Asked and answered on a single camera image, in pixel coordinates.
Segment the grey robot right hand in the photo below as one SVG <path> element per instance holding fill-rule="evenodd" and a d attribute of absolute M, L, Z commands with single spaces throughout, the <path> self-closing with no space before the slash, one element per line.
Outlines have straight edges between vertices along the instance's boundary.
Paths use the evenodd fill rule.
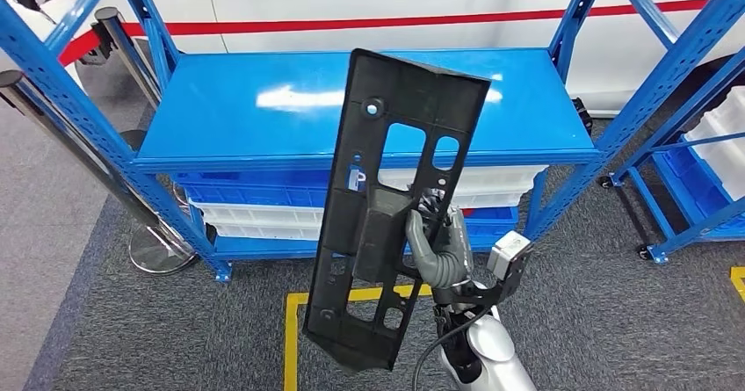
<path fill-rule="evenodd" d="M 405 233 L 415 267 L 423 282 L 433 288 L 448 288 L 470 279 L 474 261 L 464 215 L 460 208 L 449 206 L 440 232 L 444 239 L 430 245 L 425 234 L 442 207 L 445 192 L 426 189 L 409 212 Z"/>

